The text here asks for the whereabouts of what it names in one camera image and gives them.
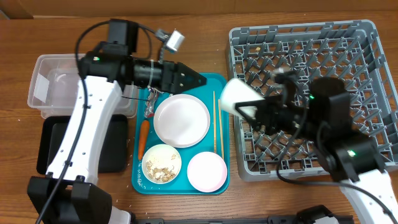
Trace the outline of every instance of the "bowl with food scraps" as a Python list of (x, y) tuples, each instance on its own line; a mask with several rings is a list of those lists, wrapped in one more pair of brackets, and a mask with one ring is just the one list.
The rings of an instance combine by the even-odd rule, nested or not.
[(141, 167), (152, 183), (167, 184), (178, 176), (181, 163), (180, 153), (174, 147), (158, 144), (145, 152)]

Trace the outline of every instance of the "wooden chopstick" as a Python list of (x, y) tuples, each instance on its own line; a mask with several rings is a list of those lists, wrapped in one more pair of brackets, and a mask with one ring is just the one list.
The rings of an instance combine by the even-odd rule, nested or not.
[(220, 120), (221, 156), (224, 159), (223, 122), (221, 121), (221, 101), (218, 99), (218, 119)]
[(217, 120), (217, 114), (216, 114), (216, 92), (213, 91), (213, 124), (214, 124), (214, 153), (217, 154), (217, 128), (216, 128), (216, 120)]

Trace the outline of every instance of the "wooden table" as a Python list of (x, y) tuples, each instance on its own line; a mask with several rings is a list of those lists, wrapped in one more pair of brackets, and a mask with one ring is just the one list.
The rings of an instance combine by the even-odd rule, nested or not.
[[(43, 119), (40, 111), (27, 106), (30, 78), (42, 54), (72, 53), (77, 37), (90, 25), (107, 18), (0, 21), (0, 223), (33, 223), (37, 213), (27, 194), (27, 184), (36, 173)], [(154, 29), (181, 31), (186, 37), (180, 52), (167, 60), (180, 61), (198, 72), (217, 72), (226, 77), (225, 48), (234, 27), (303, 22), (370, 19), (379, 31), (382, 46), (398, 84), (398, 12), (304, 12), (223, 16), (128, 17)], [(106, 28), (90, 33), (80, 52), (106, 40)], [(159, 46), (153, 40), (154, 47)], [(140, 55), (147, 50), (139, 39)], [(340, 215), (355, 215), (335, 187), (301, 187), (281, 181), (243, 182), (238, 176), (235, 145), (231, 136), (231, 183), (218, 196), (148, 196), (131, 187), (131, 164), (118, 174), (100, 174), (98, 186), (112, 195), (113, 205), (134, 212), (139, 218), (239, 218), (295, 214), (324, 204)], [(129, 154), (133, 151), (135, 120), (129, 122)], [(398, 190), (398, 172), (391, 173)], [(312, 177), (328, 180), (328, 177)]]

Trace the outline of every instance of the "green light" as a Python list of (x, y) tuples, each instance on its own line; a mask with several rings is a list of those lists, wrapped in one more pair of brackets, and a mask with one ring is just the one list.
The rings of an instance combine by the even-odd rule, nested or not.
[(352, 151), (352, 150), (348, 150), (347, 152), (348, 152), (348, 155), (351, 156), (351, 157), (356, 156), (356, 153), (354, 151)]

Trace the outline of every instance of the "dish rack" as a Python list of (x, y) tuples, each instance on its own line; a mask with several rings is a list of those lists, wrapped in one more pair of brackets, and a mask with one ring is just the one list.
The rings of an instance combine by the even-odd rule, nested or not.
[[(369, 20), (238, 27), (229, 32), (226, 51), (229, 78), (239, 78), (262, 96), (278, 95), (271, 71), (298, 71), (297, 83), (308, 97), (309, 83), (319, 77), (344, 81), (351, 95), (353, 125), (370, 135), (388, 171), (398, 169), (397, 92), (376, 26)], [(295, 104), (301, 105), (299, 96)], [(280, 154), (289, 135), (254, 132), (234, 117), (239, 176), (245, 181), (277, 179), (272, 158)], [(291, 179), (324, 175), (311, 141), (296, 139), (283, 158), (281, 175)]]

